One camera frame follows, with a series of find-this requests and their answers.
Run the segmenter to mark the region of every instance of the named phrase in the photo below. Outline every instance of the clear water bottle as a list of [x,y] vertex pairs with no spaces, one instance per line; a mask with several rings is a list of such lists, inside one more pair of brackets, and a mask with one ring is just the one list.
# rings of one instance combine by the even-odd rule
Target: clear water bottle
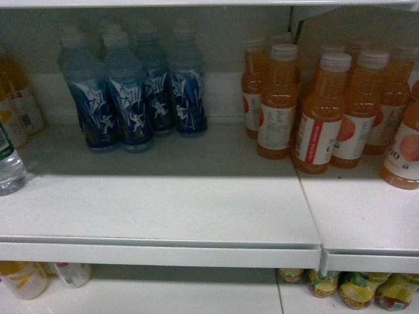
[[151,148],[153,131],[145,106],[141,62],[130,52],[128,35],[119,24],[107,27],[103,43],[107,84],[118,112],[122,146],[128,152],[143,152]]
[[145,100],[151,127],[156,135],[169,134],[174,121],[168,58],[158,43],[155,27],[146,20],[138,28],[136,56],[145,72]]
[[0,122],[0,196],[21,189],[26,183],[26,168]]
[[177,22],[173,35],[175,46],[169,62],[176,105],[176,130],[185,137],[196,137],[208,128],[202,104],[204,58],[186,21]]
[[88,50],[84,34],[61,38],[67,57],[62,65],[64,79],[76,104],[87,146],[95,152],[113,150],[119,141],[117,115],[107,99],[101,63]]

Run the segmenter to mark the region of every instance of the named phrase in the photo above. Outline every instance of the bottle label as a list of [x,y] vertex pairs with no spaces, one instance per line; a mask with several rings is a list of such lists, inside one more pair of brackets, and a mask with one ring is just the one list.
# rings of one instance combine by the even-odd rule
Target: bottle label
[[252,131],[257,131],[259,129],[261,95],[243,93],[243,106],[246,128]]
[[374,120],[375,116],[358,118],[345,114],[338,133],[333,156],[347,160],[360,158]]
[[0,101],[0,120],[14,147],[19,148],[26,143],[26,132],[20,124],[18,115],[10,106],[9,99]]
[[419,180],[419,131],[400,125],[384,167],[399,177]]
[[2,125],[0,124],[0,160],[9,157],[13,152],[14,147],[12,142],[10,142],[5,129],[3,129]]
[[118,142],[115,111],[106,98],[104,80],[67,82],[77,107],[82,130],[89,147],[101,148]]
[[176,104],[176,128],[179,133],[202,133],[208,127],[202,104],[203,73],[197,69],[176,70],[172,73]]
[[119,113],[122,142],[127,145],[145,144],[153,138],[141,81],[139,75],[109,79],[109,91]]
[[399,127],[404,111],[405,106],[381,105],[367,144],[376,146],[387,145]]
[[145,78],[145,96],[149,106],[154,131],[168,130],[173,126],[170,75],[167,69],[148,69]]
[[41,293],[47,283],[46,277],[33,262],[28,262],[24,268],[2,276],[1,279],[22,298],[31,298]]
[[330,161],[342,121],[324,122],[301,117],[295,155],[308,164],[324,165]]
[[261,104],[260,126],[257,142],[260,146],[281,150],[289,146],[289,136],[293,126],[295,107],[272,108]]
[[44,119],[29,87],[10,93],[9,98],[28,134],[38,132],[44,127]]

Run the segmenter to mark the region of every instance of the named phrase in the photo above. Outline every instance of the white shelf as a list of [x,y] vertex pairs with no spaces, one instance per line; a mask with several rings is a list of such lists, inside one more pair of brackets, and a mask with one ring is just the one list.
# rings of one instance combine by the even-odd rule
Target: white shelf
[[[336,292],[328,298],[316,298],[313,296],[304,283],[279,283],[282,309],[284,313],[338,313],[354,314],[354,310],[347,307],[339,298]],[[375,302],[368,308],[361,310],[362,314],[386,314],[385,309],[376,305]],[[402,310],[402,314],[417,314],[419,312],[419,295],[413,297],[408,308]]]
[[259,157],[241,124],[173,133],[144,154],[94,154],[77,126],[49,127],[20,154],[33,178],[1,199],[0,260],[319,265],[291,160]]
[[7,314],[281,314],[273,270],[98,266],[81,288],[53,278],[39,297],[17,299],[0,283]]
[[208,5],[414,5],[414,0],[0,0],[3,8],[182,7]]
[[322,268],[419,273],[418,190],[385,183],[384,156],[363,156],[349,170],[299,173],[321,243]]

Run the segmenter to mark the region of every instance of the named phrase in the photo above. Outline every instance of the beverage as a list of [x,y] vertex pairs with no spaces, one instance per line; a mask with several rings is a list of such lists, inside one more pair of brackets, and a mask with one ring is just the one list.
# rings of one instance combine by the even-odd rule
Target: beverage
[[107,54],[107,49],[105,44],[103,43],[103,34],[108,32],[108,27],[113,27],[111,25],[115,24],[116,22],[114,22],[111,18],[109,18],[108,16],[105,16],[104,18],[101,18],[99,20],[99,25],[98,25],[98,33],[101,37],[101,41],[100,41],[100,45],[99,45],[99,49],[98,51],[95,53],[95,56],[97,56],[97,58],[103,62],[105,61],[105,57]]
[[316,83],[316,80],[317,80],[317,77],[318,77],[318,74],[319,74],[319,71],[320,71],[320,62],[321,62],[321,57],[323,56],[323,54],[325,54],[325,53],[340,53],[340,52],[344,52],[344,51],[345,51],[345,47],[341,44],[323,44],[323,45],[320,46],[318,59],[317,59],[317,62],[316,62],[316,67],[314,69],[313,78],[308,82],[306,87],[303,88],[302,94],[301,94],[301,102],[303,102],[304,99],[306,99],[307,96],[310,95],[314,90],[314,85]]
[[302,268],[279,268],[276,273],[286,283],[296,283],[304,277]]
[[27,134],[34,134],[44,128],[44,119],[33,96],[29,82],[20,65],[8,57],[5,49],[0,46],[0,72],[5,80],[2,87],[9,95],[12,107]]
[[142,65],[128,49],[128,35],[120,25],[108,26],[103,43],[107,85],[118,112],[122,147],[128,152],[149,150],[153,131],[145,106]]
[[23,300],[36,298],[48,285],[43,270],[33,262],[0,262],[0,278],[19,299]]
[[346,41],[345,43],[345,53],[349,54],[352,57],[351,67],[348,71],[347,85],[349,85],[350,79],[352,78],[352,73],[358,65],[358,56],[362,50],[366,50],[369,45],[367,39],[354,38]]
[[169,134],[174,122],[168,60],[158,43],[156,29],[149,22],[143,21],[138,29],[136,56],[145,73],[145,101],[151,127],[156,135]]
[[21,189],[26,183],[26,168],[0,123],[0,196]]
[[37,263],[40,265],[40,268],[44,269],[46,276],[56,275],[54,266],[48,262]]
[[88,148],[105,152],[119,141],[115,109],[107,99],[107,86],[101,63],[88,51],[82,33],[61,38],[67,49],[62,65],[65,82],[73,96]]
[[410,88],[407,80],[418,56],[417,48],[396,47],[384,71],[381,84],[381,105],[364,152],[382,154],[393,138],[403,117]]
[[246,133],[257,139],[261,111],[262,78],[265,76],[268,60],[264,51],[264,39],[259,37],[245,42],[246,70],[242,75],[242,91]]
[[60,53],[58,54],[57,64],[61,72],[63,71],[62,66],[64,62],[66,61],[66,59],[68,58],[68,52],[69,52],[69,50],[64,46],[61,38],[66,37],[66,36],[77,35],[78,32],[79,32],[79,29],[77,28],[77,26],[71,25],[71,24],[61,24],[58,28],[61,49],[60,49]]
[[340,127],[331,164],[350,169],[361,159],[371,128],[380,107],[379,86],[389,54],[363,50],[352,79],[345,90],[345,114]]
[[[272,49],[272,46],[274,46],[275,44],[292,44],[293,43],[293,36],[290,32],[285,32],[285,33],[277,33],[277,34],[273,34],[272,36],[269,37],[269,50],[267,52],[267,55],[270,55],[270,51]],[[301,70],[298,66],[298,62],[297,65],[295,67],[295,74],[294,74],[294,83],[296,85],[299,85],[301,82]]]
[[294,83],[297,46],[272,46],[268,76],[263,82],[257,153],[268,159],[289,154],[289,137],[295,117],[298,90]]
[[394,273],[375,292],[375,300],[387,311],[400,311],[409,306],[419,289],[419,275]]
[[323,276],[319,271],[310,270],[307,277],[308,290],[318,298],[331,296],[338,290],[339,271],[328,271]]
[[376,289],[385,283],[390,275],[390,273],[348,273],[339,287],[340,298],[351,309],[369,307]]
[[351,57],[325,53],[313,92],[302,103],[302,118],[293,153],[295,167],[318,174],[327,170],[344,114],[343,88]]
[[0,87],[0,121],[14,148],[20,148],[25,145],[27,141],[25,129],[20,123],[19,116],[12,108],[10,99],[2,87]]
[[60,283],[67,288],[85,285],[92,275],[90,264],[52,263]]
[[185,137],[198,137],[208,128],[204,92],[204,59],[193,30],[179,20],[173,30],[175,46],[170,54],[170,73],[176,105],[176,130]]
[[419,101],[407,107],[380,177],[397,188],[419,188]]
[[411,103],[414,103],[415,101],[419,100],[419,80],[417,80],[410,90],[410,97],[407,102],[407,105],[410,105]]

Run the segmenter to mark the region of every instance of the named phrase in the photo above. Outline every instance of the red stripe on label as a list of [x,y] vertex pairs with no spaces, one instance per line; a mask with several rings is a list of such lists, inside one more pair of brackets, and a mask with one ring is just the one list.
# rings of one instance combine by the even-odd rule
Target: red stripe on label
[[308,142],[308,149],[306,154],[306,162],[309,164],[313,164],[314,162],[314,157],[316,156],[322,128],[323,121],[314,120],[312,134],[310,136],[310,141]]

